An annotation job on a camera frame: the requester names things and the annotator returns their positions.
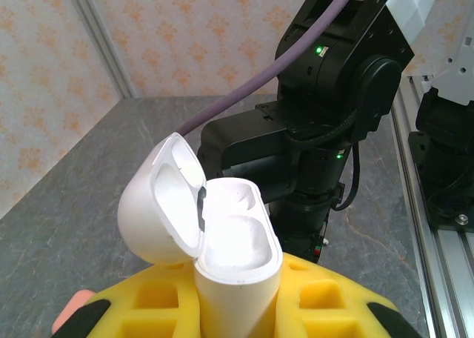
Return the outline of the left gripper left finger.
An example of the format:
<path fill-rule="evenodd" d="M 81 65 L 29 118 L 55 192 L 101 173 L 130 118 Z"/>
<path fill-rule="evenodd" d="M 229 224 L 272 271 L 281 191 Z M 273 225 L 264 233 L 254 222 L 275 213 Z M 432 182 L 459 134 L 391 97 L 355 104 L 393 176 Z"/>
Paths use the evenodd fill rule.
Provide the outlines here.
<path fill-rule="evenodd" d="M 200 337 L 191 262 L 154 265 L 61 313 L 62 337 Z"/>

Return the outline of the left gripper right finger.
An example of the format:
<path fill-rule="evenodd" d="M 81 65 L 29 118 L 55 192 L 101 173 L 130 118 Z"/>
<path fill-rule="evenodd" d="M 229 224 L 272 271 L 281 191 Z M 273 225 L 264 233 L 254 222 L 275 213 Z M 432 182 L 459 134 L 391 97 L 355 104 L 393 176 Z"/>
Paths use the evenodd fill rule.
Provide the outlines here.
<path fill-rule="evenodd" d="M 275 337 L 419 337 L 383 296 L 286 253 L 276 299 Z"/>

